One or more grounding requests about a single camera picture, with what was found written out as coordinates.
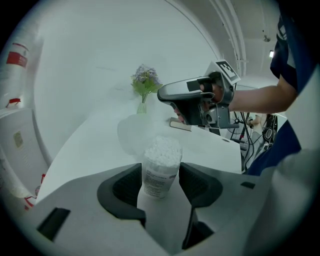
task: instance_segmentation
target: human arm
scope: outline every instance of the human arm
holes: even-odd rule
[[[273,114],[286,111],[296,97],[294,87],[280,75],[277,85],[253,90],[236,90],[229,110]]]

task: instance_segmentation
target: purple flower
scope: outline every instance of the purple flower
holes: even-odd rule
[[[141,64],[132,76],[133,80],[138,80],[143,83],[146,79],[153,81],[156,85],[160,85],[161,82],[158,78],[157,72],[154,68]]]

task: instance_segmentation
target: human hand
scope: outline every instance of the human hand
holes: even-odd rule
[[[200,84],[200,90],[201,90],[201,91],[204,91],[204,90],[205,90],[205,87],[204,87],[203,84]],[[224,96],[224,91],[223,91],[223,89],[222,89],[220,86],[218,86],[218,85],[216,85],[216,84],[213,83],[213,84],[212,84],[212,92],[214,93],[213,101],[219,103],[219,102],[222,100],[223,96]],[[204,111],[208,111],[208,110],[210,109],[210,107],[211,107],[211,105],[210,105],[208,102],[205,101],[205,102],[203,103],[202,108],[203,108]],[[181,122],[184,122],[184,121],[185,121],[184,118],[181,116],[180,111],[179,111],[177,108],[174,109],[174,113],[177,114],[178,119],[179,119]]]

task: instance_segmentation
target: ceiling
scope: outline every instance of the ceiling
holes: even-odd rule
[[[273,0],[231,0],[244,37],[246,75],[274,79],[270,71],[270,50],[277,39],[279,8]]]

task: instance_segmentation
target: red label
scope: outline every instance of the red label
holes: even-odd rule
[[[8,55],[8,59],[6,60],[6,63],[19,65],[25,68],[27,65],[27,58],[23,57],[20,53],[10,51]]]
[[[41,184],[42,184],[42,182],[44,181],[44,178],[46,177],[46,175],[43,173],[42,174],[42,178],[41,178]]]
[[[33,205],[31,202],[29,202],[29,200],[28,200],[28,199],[30,199],[30,198],[33,198],[33,199],[37,199],[37,198],[36,198],[36,197],[33,197],[33,196],[29,196],[29,197],[25,197],[25,198],[24,198],[24,200],[26,201],[26,203],[27,203],[29,206],[33,207],[34,205]]]

